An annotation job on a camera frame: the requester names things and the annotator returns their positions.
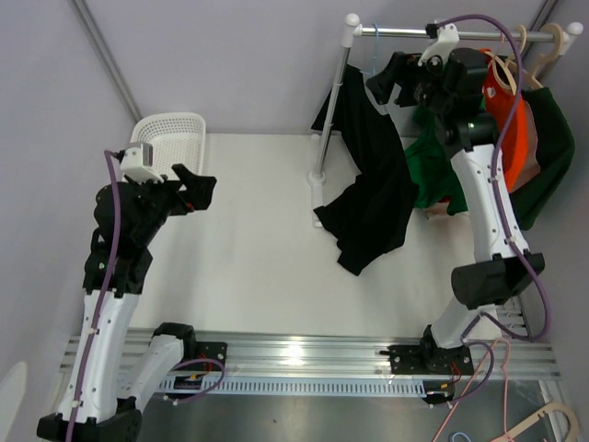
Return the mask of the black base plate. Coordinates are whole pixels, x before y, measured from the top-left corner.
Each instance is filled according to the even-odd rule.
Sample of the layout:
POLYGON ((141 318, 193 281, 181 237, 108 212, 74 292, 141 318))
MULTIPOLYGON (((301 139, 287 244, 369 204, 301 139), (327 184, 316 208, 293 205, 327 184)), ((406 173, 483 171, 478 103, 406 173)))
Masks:
MULTIPOLYGON (((228 345, 225 342, 198 342, 195 353, 189 357, 194 359, 211 359, 223 365, 226 360, 228 345)), ((197 362, 183 367, 183 370, 194 370, 197 372, 220 372, 221 367, 212 362, 197 362)))
POLYGON ((394 344, 379 354, 385 356, 395 375, 472 375, 474 366, 465 346, 454 349, 425 348, 417 344, 394 344))

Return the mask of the white perforated basket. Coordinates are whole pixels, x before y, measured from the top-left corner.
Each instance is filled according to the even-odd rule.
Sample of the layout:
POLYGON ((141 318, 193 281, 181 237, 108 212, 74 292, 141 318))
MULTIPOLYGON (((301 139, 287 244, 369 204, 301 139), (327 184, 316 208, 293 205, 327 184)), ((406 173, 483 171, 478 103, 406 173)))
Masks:
POLYGON ((153 147, 153 169, 175 180, 175 164, 202 174, 205 156, 206 122, 194 112, 164 112, 143 118, 133 128, 131 142, 153 147))

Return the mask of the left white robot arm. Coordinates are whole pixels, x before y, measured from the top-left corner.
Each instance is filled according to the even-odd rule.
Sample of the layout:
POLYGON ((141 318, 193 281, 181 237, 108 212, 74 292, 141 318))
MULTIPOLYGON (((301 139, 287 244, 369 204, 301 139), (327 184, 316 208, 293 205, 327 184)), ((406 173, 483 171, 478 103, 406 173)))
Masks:
POLYGON ((118 376, 125 337, 153 257, 149 245, 171 216, 209 208, 216 178, 173 166, 175 179, 114 180, 98 191, 90 254, 85 263, 84 318, 68 388, 57 410, 41 417, 48 441, 134 441, 144 407, 160 380, 198 358, 195 330, 165 322, 128 374, 118 376))

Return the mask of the wooden hanger on floor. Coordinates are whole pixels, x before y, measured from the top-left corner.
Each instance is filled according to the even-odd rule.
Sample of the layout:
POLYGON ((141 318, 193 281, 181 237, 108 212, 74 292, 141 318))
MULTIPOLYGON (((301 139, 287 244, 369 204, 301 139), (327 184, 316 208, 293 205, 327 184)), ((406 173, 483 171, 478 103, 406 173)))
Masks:
POLYGON ((535 412, 530 414, 511 429, 504 432, 502 435, 494 438, 492 442, 509 441, 510 439, 514 439, 516 436, 520 436, 530 427, 538 423, 542 418, 548 416, 550 413, 561 413, 564 415, 568 423, 568 430, 563 440, 566 442, 576 441, 581 434, 581 429, 575 412, 568 405, 560 402, 550 402, 537 409, 535 412))

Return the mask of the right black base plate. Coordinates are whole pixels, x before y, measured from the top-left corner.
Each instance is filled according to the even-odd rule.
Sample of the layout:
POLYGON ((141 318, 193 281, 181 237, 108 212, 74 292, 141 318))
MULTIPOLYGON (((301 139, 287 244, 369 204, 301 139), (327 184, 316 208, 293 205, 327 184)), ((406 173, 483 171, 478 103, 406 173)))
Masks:
POLYGON ((417 344, 394 344, 379 354, 385 356, 395 375, 472 375, 474 366, 465 346, 454 349, 425 348, 417 344))

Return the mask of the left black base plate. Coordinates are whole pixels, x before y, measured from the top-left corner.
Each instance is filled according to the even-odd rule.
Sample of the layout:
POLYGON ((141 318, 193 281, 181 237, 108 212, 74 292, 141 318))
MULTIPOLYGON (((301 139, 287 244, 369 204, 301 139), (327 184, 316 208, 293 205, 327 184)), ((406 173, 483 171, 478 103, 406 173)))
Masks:
MULTIPOLYGON (((226 360, 228 345, 225 342, 198 342, 195 353, 189 357, 194 359, 211 359, 223 365, 226 360)), ((212 362, 197 362, 183 367, 183 370, 194 370, 197 372, 220 372, 221 367, 212 362)))

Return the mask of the blue wire hanger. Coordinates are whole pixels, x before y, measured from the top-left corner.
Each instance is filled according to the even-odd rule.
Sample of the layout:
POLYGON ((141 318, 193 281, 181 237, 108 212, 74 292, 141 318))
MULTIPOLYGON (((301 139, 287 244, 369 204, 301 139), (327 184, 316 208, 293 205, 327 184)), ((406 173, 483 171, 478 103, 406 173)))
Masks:
POLYGON ((373 23, 373 28, 375 29, 375 43, 374 43, 374 51, 372 56, 372 64, 371 69, 369 71, 362 71, 364 76, 364 89, 366 96, 368 97, 370 103, 373 105, 375 110, 383 116, 390 116, 388 107, 386 104, 379 104, 374 97, 374 94, 369 90, 367 81, 376 75, 376 62, 378 61, 378 51, 379 51, 379 42, 380 42, 380 35, 379 29, 376 23, 373 23))

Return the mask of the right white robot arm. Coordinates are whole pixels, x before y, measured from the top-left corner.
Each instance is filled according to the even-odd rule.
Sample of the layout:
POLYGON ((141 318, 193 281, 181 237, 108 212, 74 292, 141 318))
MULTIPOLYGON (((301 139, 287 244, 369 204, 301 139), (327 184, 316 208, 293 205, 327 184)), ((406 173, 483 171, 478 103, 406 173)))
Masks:
POLYGON ((544 270, 532 253, 511 206, 502 172, 499 132, 482 109, 486 57, 469 48, 439 55, 394 52, 381 73, 366 85, 379 104, 420 105, 434 116, 436 137, 465 195, 474 238, 474 259, 451 273, 454 293, 440 318, 416 344, 394 344, 385 351, 395 375, 451 375, 473 372, 465 338, 480 319, 521 293, 544 270))

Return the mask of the blue hanger on floor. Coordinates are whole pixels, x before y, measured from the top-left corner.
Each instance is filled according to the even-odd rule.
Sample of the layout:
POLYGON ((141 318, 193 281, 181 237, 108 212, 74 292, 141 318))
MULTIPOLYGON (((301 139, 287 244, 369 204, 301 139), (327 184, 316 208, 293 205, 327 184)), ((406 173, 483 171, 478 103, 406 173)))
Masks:
POLYGON ((455 432, 450 436, 450 442, 471 442, 471 439, 463 432, 455 432))

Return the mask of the orange t shirt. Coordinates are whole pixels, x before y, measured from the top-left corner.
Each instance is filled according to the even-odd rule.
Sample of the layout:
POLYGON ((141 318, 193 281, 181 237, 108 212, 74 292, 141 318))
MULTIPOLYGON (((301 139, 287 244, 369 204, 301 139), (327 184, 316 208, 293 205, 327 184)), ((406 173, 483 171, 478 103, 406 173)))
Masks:
MULTIPOLYGON (((484 92, 486 86, 497 87, 489 68, 483 86, 485 108, 493 116, 501 132, 506 127, 515 96, 509 97, 505 92, 499 91, 492 99, 488 98, 484 92)), ((522 188, 540 171, 534 117, 530 105, 523 98, 518 101, 514 117, 502 141, 502 170, 509 193, 522 188)))

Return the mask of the dark green t shirt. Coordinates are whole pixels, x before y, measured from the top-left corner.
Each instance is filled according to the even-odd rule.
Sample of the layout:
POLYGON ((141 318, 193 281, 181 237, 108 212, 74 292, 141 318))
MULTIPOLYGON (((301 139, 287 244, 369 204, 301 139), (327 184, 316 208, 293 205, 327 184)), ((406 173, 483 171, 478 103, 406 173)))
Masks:
POLYGON ((524 90, 522 99, 531 107, 536 126, 539 173, 512 192, 510 199, 519 227, 527 231, 568 172, 575 141, 567 119, 548 87, 524 90))

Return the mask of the aluminium mounting rail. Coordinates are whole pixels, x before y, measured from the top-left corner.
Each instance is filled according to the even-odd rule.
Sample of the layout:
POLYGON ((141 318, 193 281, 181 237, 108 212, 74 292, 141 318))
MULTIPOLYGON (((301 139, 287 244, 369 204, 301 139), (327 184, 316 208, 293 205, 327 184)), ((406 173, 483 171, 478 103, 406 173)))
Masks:
MULTIPOLYGON (((152 330, 131 329, 126 335, 120 372, 144 353, 152 330)), ((228 345, 229 376, 281 378, 377 378, 391 375, 387 357, 393 344, 417 344, 417 338, 296 336, 281 334, 196 332, 199 342, 228 345)), ((70 338, 58 372, 71 372, 79 337, 70 338)), ((512 343, 510 379, 560 380, 560 370, 547 343, 512 343)))

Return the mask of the black t shirt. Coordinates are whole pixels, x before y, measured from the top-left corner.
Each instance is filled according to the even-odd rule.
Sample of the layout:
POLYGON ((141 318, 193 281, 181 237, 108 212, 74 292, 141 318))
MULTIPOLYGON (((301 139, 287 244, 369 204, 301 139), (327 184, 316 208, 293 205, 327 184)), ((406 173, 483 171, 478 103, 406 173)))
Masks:
POLYGON ((360 174, 314 213, 337 239, 338 264, 358 276, 372 261, 404 245, 418 186, 411 179, 395 124, 375 110, 366 96, 363 74, 349 64, 331 129, 341 134, 360 174))

